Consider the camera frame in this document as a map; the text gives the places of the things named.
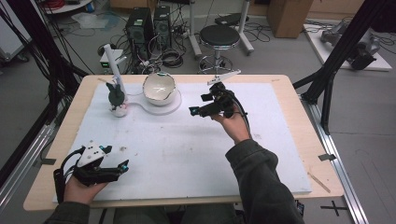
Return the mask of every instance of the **person's left hand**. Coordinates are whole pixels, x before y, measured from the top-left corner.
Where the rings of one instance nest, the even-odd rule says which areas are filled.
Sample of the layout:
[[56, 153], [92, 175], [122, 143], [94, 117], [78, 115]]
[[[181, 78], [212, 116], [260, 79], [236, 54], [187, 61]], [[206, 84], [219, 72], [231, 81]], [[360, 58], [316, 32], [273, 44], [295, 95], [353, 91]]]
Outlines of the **person's left hand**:
[[107, 183], [102, 183], [87, 187], [72, 176], [69, 181], [67, 181], [66, 188], [64, 190], [64, 201], [85, 203], [89, 205], [96, 194], [99, 193], [99, 191], [101, 191], [106, 185]]

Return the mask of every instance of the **stool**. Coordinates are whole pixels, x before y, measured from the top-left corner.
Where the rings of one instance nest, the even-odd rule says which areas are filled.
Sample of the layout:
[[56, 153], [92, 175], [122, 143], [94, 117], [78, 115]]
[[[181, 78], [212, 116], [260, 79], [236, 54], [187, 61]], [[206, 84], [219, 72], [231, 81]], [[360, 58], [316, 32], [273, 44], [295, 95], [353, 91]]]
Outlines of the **stool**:
[[[219, 70], [232, 72], [233, 63], [228, 58], [220, 56], [220, 51], [232, 49], [237, 46], [240, 39], [238, 32], [226, 25], [210, 25], [201, 30], [200, 39], [204, 46], [214, 49], [215, 54], [205, 56], [201, 59], [198, 74], [206, 74], [209, 70], [214, 70], [216, 75], [219, 73]], [[210, 62], [208, 60], [209, 58], [214, 58], [214, 60]]]

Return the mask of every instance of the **black stool seat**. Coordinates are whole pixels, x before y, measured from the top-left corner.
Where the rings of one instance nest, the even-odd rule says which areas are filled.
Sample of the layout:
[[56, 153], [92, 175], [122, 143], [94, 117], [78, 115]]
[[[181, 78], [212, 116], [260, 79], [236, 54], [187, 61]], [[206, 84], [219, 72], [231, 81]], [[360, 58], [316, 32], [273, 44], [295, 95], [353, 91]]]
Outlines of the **black stool seat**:
[[211, 46], [231, 46], [239, 41], [238, 32], [226, 25], [210, 25], [201, 30], [201, 40]]

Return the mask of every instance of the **person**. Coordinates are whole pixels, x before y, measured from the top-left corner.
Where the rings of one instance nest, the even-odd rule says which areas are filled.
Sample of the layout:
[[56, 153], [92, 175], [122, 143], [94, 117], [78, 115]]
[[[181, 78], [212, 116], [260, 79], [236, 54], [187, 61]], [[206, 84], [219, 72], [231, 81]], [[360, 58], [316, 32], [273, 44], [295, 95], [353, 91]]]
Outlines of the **person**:
[[[230, 162], [238, 181], [247, 223], [303, 224], [304, 220], [297, 210], [290, 190], [277, 177], [276, 154], [261, 147], [250, 138], [248, 127], [237, 107], [234, 107], [234, 113], [228, 119], [222, 115], [213, 115], [211, 118], [220, 123], [234, 141], [234, 146], [226, 153], [225, 157]], [[45, 223], [88, 223], [89, 204], [105, 186], [106, 184], [99, 184], [86, 187], [72, 176], [66, 184], [64, 202], [57, 206]], [[182, 223], [209, 223], [203, 222], [200, 217], [201, 214], [211, 213], [211, 211], [212, 213], [220, 211], [214, 214], [215, 217], [218, 217], [217, 222], [212, 223], [235, 223], [234, 213], [230, 212], [233, 207], [231, 204], [228, 205], [228, 208], [226, 204], [188, 206], [186, 218], [183, 217]], [[116, 209], [114, 222], [133, 223], [132, 220], [127, 222], [132, 216], [136, 216], [131, 211], [135, 210], [136, 213], [141, 213], [142, 211], [139, 209], [151, 209], [156, 210], [156, 214], [164, 214], [163, 210], [158, 211], [158, 207]], [[164, 219], [161, 215], [144, 218], [151, 219], [154, 221], [153, 223], [166, 223], [166, 221], [163, 222]]]

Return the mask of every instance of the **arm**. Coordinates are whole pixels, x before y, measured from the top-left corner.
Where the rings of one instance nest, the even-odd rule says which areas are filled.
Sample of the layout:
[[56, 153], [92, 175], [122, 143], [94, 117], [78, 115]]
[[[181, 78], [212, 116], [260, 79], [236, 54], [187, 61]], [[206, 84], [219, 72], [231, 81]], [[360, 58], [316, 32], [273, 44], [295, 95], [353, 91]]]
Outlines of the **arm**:
[[226, 158], [238, 180], [239, 192], [248, 223], [302, 224], [294, 198], [277, 178], [277, 156], [250, 139], [239, 113], [226, 119], [212, 116], [234, 140]]
[[46, 224], [85, 224], [90, 216], [90, 203], [106, 186], [104, 184], [86, 187], [73, 176], [64, 190], [64, 202], [60, 203], [53, 214], [45, 221]]

